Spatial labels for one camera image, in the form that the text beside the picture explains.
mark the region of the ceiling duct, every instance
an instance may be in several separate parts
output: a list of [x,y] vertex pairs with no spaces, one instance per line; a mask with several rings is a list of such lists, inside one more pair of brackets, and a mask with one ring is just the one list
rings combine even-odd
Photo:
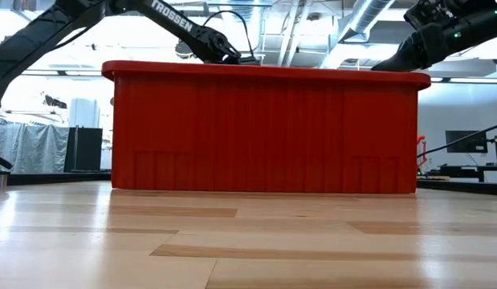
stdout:
[[378,15],[389,9],[395,0],[357,0],[353,11],[339,21],[338,33],[331,35],[330,52],[323,58],[319,68],[336,69],[346,59],[346,55],[336,51],[337,43],[359,42],[367,43],[369,31],[377,23]]
[[345,41],[357,35],[361,42],[368,41],[369,31],[377,22],[378,15],[393,5],[395,0],[357,0],[353,12],[340,20],[339,41]]

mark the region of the ceiling pipe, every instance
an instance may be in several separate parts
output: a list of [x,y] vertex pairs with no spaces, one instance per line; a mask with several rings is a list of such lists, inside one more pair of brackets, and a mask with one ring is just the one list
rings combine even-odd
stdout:
[[298,1],[295,0],[291,1],[291,10],[289,11],[289,22],[283,34],[282,46],[280,47],[279,60],[277,61],[278,66],[282,66],[283,57],[286,55],[287,45],[289,44],[291,32],[295,27],[295,19],[296,19],[296,12],[298,11],[298,4],[299,4]]
[[285,67],[291,66],[291,61],[293,60],[293,56],[295,56],[296,48],[299,44],[299,39],[302,36],[303,24],[307,21],[307,16],[309,15],[309,10],[312,6],[312,0],[305,0],[305,4],[303,5],[302,16],[299,19],[298,25],[295,26],[295,34],[293,36],[293,40],[291,41],[291,48],[289,48],[289,54],[286,58]]
[[335,39],[333,47],[321,61],[319,67],[338,68],[337,64],[343,61],[343,59],[340,61],[338,58],[342,58],[343,55],[334,52],[336,44],[354,36],[362,36],[362,42],[367,42],[369,31],[377,22],[378,15],[389,9],[394,2],[395,0],[357,0],[353,12],[339,21],[339,30],[333,37]]

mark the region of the cable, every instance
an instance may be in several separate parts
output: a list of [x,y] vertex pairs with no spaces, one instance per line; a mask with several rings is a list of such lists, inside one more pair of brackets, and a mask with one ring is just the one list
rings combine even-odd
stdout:
[[57,50],[63,46],[66,46],[68,45],[69,43],[71,43],[72,41],[74,41],[75,39],[79,38],[80,36],[82,36],[84,33],[88,32],[90,29],[92,28],[92,26],[88,26],[86,28],[84,28],[83,30],[81,30],[81,32],[73,35],[71,38],[69,38],[68,40],[66,40],[65,42],[63,43],[60,43],[58,45],[56,45],[54,48],[52,48],[51,51],[54,51],[54,50]]
[[248,26],[246,25],[245,19],[238,12],[235,12],[235,11],[232,11],[232,10],[220,10],[218,12],[214,12],[203,23],[203,26],[205,26],[209,22],[209,20],[211,20],[214,16],[219,15],[221,13],[232,13],[232,14],[238,16],[239,19],[241,19],[242,25],[245,27],[246,40],[248,40],[248,47],[250,48],[250,54],[251,54],[252,57],[255,57],[254,50],[251,47],[250,36],[248,35]]
[[475,163],[475,165],[477,165],[477,166],[479,165],[479,163],[475,160],[475,158],[472,157],[469,153],[467,153],[466,155]]
[[479,132],[472,133],[472,134],[470,134],[469,136],[465,136],[465,137],[463,137],[463,138],[461,138],[461,139],[458,139],[458,140],[456,140],[456,141],[452,141],[452,142],[450,142],[450,143],[449,143],[449,144],[447,144],[447,145],[443,145],[442,147],[438,147],[438,148],[436,148],[436,149],[427,150],[426,152],[419,154],[417,157],[423,157],[423,156],[425,156],[425,155],[427,155],[427,154],[429,154],[429,153],[434,153],[434,152],[440,151],[440,150],[442,150],[442,149],[449,148],[449,147],[450,147],[450,146],[452,146],[452,145],[456,145],[456,144],[458,144],[459,142],[462,142],[462,141],[465,141],[465,140],[467,140],[467,139],[470,139],[471,137],[473,137],[473,136],[477,136],[477,135],[478,135],[478,134],[480,134],[480,133],[489,132],[489,131],[494,130],[494,129],[497,129],[497,125],[492,126],[492,127],[490,127],[490,128],[487,128],[487,129],[484,129],[484,130],[479,131]]
[[[475,165],[476,165],[476,166],[479,166],[479,163],[475,160],[475,158],[474,158],[474,157],[472,157],[469,153],[467,153],[466,155],[467,155],[467,157],[469,157],[469,158],[470,158],[470,159],[471,159],[471,160],[475,163]],[[487,181],[487,177],[486,177],[485,172],[483,172],[483,179],[484,179],[486,182],[488,182],[488,181]]]
[[175,54],[182,59],[190,59],[193,56],[193,53],[178,53],[176,51]]
[[280,34],[282,34],[283,31],[287,28],[287,19],[289,18],[290,13],[291,12],[287,12],[286,17],[283,18],[282,27],[280,28]]
[[0,165],[6,169],[12,169],[13,165],[9,162],[4,160],[3,158],[0,157]]

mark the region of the ceiling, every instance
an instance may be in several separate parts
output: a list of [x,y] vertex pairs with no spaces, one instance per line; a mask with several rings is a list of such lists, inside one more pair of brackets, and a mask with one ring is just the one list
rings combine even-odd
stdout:
[[[5,36],[12,35],[48,8],[53,0],[30,0],[35,12],[20,9],[12,10],[17,1],[0,1],[0,42]],[[202,10],[203,2],[190,0],[169,1],[179,10]],[[292,67],[318,67],[325,55],[332,50],[332,35],[337,33],[339,19],[350,15],[355,0],[315,0],[308,7],[306,20],[300,21],[305,10],[299,7],[295,25],[289,21],[292,6],[298,0],[209,0],[210,12],[237,9],[248,17],[248,30],[255,53],[263,58],[263,65],[278,65],[279,57],[290,55],[291,43],[297,38],[298,45],[293,49]],[[335,58],[337,63],[328,68],[368,69],[381,59],[390,57],[397,45],[413,32],[411,26],[403,21],[403,14],[414,0],[397,0],[387,11],[379,16],[369,34],[369,41],[357,45],[338,45]],[[202,24],[205,17],[190,17]],[[222,33],[240,51],[248,52],[242,24],[230,14],[222,14],[208,23]],[[285,55],[281,54],[283,44]],[[165,62],[189,62],[178,58],[174,52],[177,38],[144,16],[108,17],[93,27],[88,33],[71,44],[43,56],[31,70],[89,69],[99,71],[104,61],[112,59],[131,59]],[[449,61],[432,67],[428,73],[435,76],[475,76],[492,75],[496,66],[497,41],[477,47],[465,55],[457,55]]]

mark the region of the monitor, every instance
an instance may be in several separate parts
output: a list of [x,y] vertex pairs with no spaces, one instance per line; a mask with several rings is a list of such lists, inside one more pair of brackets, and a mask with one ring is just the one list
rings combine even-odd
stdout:
[[[478,131],[446,131],[446,144],[460,140]],[[479,133],[465,141],[446,148],[448,153],[487,153],[486,133]]]

